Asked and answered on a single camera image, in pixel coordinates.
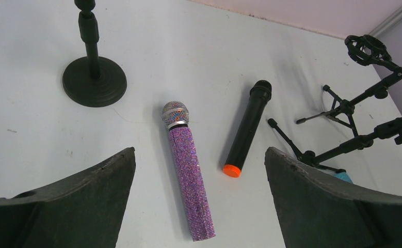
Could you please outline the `black small tripod stand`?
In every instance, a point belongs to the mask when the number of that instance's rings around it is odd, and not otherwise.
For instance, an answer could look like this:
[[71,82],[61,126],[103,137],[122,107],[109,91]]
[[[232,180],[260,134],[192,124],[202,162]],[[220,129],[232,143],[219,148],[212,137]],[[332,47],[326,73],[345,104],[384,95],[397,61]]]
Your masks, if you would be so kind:
[[341,143],[338,147],[335,147],[320,155],[316,155],[313,151],[308,150],[301,152],[295,144],[289,139],[286,134],[278,127],[277,122],[274,119],[269,119],[268,124],[271,128],[275,129],[280,136],[289,144],[292,148],[298,161],[317,169],[330,170],[336,174],[346,172],[344,169],[336,169],[328,166],[321,165],[321,162],[332,159],[341,154],[347,154],[355,150],[368,148],[373,145],[375,139],[385,140],[395,137],[394,141],[397,145],[402,144],[402,117],[396,118],[392,121],[380,124],[374,128],[374,131],[367,135],[358,135],[346,142]]

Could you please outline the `teal blue microphone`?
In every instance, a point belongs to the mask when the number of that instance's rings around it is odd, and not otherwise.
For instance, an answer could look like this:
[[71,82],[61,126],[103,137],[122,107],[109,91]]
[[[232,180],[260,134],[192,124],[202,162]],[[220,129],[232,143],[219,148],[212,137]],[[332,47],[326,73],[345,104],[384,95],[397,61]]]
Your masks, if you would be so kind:
[[346,172],[334,173],[333,177],[341,179],[341,180],[349,182],[349,183],[353,183],[353,181],[351,180],[351,178],[349,177],[349,175]]

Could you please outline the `black microphone orange cap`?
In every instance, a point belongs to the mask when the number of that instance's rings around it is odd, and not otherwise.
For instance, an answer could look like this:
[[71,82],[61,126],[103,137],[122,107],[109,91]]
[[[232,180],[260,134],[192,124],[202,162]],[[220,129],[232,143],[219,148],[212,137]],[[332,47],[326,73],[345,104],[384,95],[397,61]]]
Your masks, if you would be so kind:
[[271,96],[272,86],[266,80],[257,81],[250,89],[248,104],[222,169],[227,176],[238,178],[241,175],[263,111]]

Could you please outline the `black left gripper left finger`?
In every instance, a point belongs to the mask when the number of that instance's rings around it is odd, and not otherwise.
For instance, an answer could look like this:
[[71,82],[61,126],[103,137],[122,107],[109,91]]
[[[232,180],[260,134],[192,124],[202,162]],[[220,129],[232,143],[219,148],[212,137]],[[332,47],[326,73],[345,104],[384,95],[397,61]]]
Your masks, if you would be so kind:
[[135,149],[13,198],[0,198],[0,247],[115,247]]

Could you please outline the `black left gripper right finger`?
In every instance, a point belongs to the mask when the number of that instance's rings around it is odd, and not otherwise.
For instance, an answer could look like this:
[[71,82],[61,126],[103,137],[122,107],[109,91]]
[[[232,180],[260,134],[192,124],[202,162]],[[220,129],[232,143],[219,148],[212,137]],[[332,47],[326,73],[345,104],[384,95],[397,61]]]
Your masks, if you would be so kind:
[[286,247],[402,247],[402,196],[346,182],[275,147],[265,168]]

